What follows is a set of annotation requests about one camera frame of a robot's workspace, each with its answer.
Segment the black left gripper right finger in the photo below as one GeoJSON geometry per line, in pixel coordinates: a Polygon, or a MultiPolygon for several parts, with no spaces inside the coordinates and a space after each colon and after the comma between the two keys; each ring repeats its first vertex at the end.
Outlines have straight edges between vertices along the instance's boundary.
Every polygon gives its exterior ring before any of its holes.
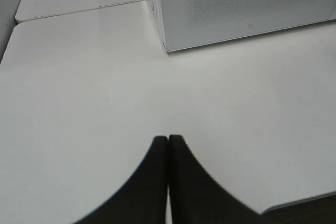
{"type": "Polygon", "coordinates": [[[210,177],[181,135],[170,135],[168,146],[173,223],[263,223],[210,177]]]}

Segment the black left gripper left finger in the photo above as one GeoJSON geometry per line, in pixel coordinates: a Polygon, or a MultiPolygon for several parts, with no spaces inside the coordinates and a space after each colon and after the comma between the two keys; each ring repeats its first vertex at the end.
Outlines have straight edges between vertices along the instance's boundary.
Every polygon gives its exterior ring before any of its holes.
{"type": "Polygon", "coordinates": [[[77,223],[165,223],[167,148],[167,137],[156,136],[124,185],[77,223]]]}

